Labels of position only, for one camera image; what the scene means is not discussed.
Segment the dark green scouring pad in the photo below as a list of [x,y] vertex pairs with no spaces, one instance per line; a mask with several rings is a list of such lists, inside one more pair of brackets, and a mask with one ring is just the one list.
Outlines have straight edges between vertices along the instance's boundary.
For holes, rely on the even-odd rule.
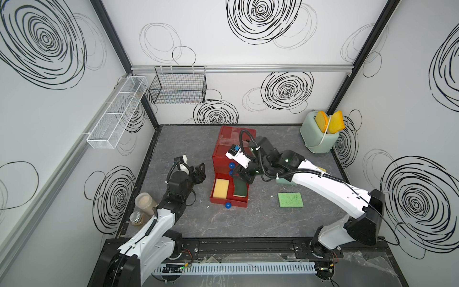
[[247,194],[248,194],[247,184],[241,179],[237,179],[237,178],[234,178],[233,183],[234,183],[233,196],[234,197],[247,197]]

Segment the red drawer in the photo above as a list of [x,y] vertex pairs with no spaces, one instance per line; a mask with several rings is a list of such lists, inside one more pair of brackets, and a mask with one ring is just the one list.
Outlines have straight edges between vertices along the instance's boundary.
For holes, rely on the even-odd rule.
[[229,167],[229,166],[214,166],[214,171],[216,177],[230,177],[238,166]]
[[213,160],[213,166],[229,166],[230,164],[236,164],[234,160],[230,160],[225,156],[225,153],[230,149],[230,145],[216,145],[213,155],[212,155],[212,160]]
[[[226,199],[215,199],[213,198],[213,189],[215,185],[216,179],[228,179],[229,180],[229,189],[227,193],[227,198]],[[247,194],[247,197],[234,197],[233,192],[234,192],[234,183],[233,183],[234,178],[233,177],[216,177],[215,175],[215,180],[213,182],[213,187],[212,187],[212,192],[210,194],[210,202],[214,204],[223,204],[227,205],[230,204],[231,207],[241,207],[241,208],[247,208],[248,206],[248,198],[249,198],[249,193]]]

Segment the pale yellow orange-backed sponge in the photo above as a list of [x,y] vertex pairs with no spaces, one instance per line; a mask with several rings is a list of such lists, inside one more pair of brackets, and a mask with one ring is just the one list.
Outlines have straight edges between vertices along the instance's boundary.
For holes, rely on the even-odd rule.
[[230,181],[228,179],[216,179],[212,197],[215,199],[226,199],[229,184]]

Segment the mint green foam sponge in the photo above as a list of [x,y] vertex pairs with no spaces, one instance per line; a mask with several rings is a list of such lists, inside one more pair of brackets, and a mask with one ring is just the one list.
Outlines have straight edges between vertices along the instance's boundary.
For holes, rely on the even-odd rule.
[[285,179],[285,178],[276,179],[276,183],[277,183],[277,184],[282,184],[282,185],[296,185],[295,182],[288,181],[288,180]]

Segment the light green sponge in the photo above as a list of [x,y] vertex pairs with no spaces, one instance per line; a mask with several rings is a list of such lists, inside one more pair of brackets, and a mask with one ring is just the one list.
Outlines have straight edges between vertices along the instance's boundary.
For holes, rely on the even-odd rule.
[[281,208],[302,208],[304,206],[301,193],[278,193]]

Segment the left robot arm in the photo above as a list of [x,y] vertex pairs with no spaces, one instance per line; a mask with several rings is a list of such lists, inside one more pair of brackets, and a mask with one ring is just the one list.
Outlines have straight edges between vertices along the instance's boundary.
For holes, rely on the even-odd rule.
[[204,163],[194,167],[174,162],[153,217],[127,242],[99,256],[88,286],[140,287],[165,259],[179,258],[183,235],[172,228],[188,206],[190,194],[196,193],[194,186],[205,179]]

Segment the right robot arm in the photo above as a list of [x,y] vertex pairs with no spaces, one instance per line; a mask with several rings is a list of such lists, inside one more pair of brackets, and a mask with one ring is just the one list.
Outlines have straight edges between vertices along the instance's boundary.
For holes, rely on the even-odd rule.
[[366,246],[377,243],[385,207],[381,191],[354,187],[320,170],[301,154],[292,150],[279,152],[266,137],[255,138],[246,129],[239,137],[239,144],[226,152],[226,157],[236,162],[234,179],[246,184],[252,184],[257,176],[285,179],[316,192],[346,212],[344,218],[316,230],[310,241],[312,254],[325,258],[350,242]]

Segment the translucent plastic cup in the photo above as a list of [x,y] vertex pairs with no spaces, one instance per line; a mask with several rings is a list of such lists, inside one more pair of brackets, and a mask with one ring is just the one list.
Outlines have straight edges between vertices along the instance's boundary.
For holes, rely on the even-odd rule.
[[135,198],[135,205],[149,216],[155,215],[158,203],[148,193],[139,193]]

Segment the mint green toaster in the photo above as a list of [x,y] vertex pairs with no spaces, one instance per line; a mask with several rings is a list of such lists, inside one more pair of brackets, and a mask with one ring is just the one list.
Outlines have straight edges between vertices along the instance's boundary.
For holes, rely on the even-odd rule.
[[317,111],[309,112],[300,127],[300,134],[304,140],[305,146],[314,154],[328,153],[335,145],[339,138],[339,132],[335,134],[324,134],[319,129],[315,116]]

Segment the small glass jar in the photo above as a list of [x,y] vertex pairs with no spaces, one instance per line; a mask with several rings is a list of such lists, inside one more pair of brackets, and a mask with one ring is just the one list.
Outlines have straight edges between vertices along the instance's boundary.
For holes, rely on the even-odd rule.
[[129,216],[130,224],[132,226],[144,226],[145,225],[145,214],[143,212],[135,211]]

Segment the orange toast slice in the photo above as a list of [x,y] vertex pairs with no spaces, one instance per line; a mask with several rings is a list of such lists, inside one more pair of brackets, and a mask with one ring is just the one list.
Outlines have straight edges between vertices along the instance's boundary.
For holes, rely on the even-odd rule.
[[326,129],[329,123],[328,115],[323,111],[318,111],[314,119],[320,131],[322,133],[326,133]]

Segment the yellow toast slice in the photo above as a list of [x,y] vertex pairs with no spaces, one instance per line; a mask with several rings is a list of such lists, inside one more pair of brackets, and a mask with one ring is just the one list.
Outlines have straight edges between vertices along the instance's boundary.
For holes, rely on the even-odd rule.
[[333,115],[331,115],[329,125],[328,125],[328,133],[336,134],[346,128],[344,123],[344,117],[342,111],[337,111]]

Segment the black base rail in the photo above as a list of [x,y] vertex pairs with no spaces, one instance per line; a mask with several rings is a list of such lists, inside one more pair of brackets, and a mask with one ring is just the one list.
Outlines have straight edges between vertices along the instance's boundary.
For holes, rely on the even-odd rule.
[[357,242],[340,245],[324,258],[313,255],[311,237],[186,237],[183,239],[182,253],[175,259],[165,259],[165,263],[204,262],[215,259],[218,262],[231,261],[326,261],[343,259],[350,252],[384,252],[388,245],[382,241],[375,246]]

